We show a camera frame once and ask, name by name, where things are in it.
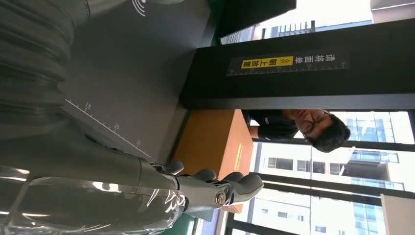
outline building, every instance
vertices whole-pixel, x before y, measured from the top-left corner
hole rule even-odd
[[[335,114],[350,128],[350,140],[414,143],[406,112]],[[415,191],[410,177],[414,163],[415,153],[355,148],[340,148],[331,153],[322,153],[307,145],[262,143],[258,172]],[[382,208],[377,206],[270,189],[261,191],[251,203],[254,206],[251,207],[253,211],[250,222],[294,234],[386,233]],[[235,219],[246,220],[247,214],[237,215]]]

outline wifi symbol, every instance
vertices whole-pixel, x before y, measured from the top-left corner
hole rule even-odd
[[[131,0],[133,2],[134,8],[137,10],[140,15],[145,16],[144,6],[141,4],[145,3],[146,0]]]

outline black sign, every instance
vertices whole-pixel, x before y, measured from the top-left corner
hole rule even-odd
[[[326,49],[232,58],[226,76],[349,68],[348,51]]]

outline black hair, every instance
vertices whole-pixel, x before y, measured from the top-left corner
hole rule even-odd
[[[350,138],[350,129],[336,116],[330,115],[333,124],[327,127],[316,139],[309,139],[317,150],[329,153],[340,148]]]

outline glasses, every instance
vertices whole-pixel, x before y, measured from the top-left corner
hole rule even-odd
[[[301,131],[302,131],[302,134],[304,135],[304,137],[307,137],[306,135],[310,134],[314,130],[314,127],[316,126],[316,124],[319,124],[320,122],[322,122],[326,115],[331,115],[331,114],[329,112],[326,112],[326,111],[316,111],[316,112],[314,112],[313,115],[311,116],[311,118],[313,119],[314,122],[305,121],[301,125]]]

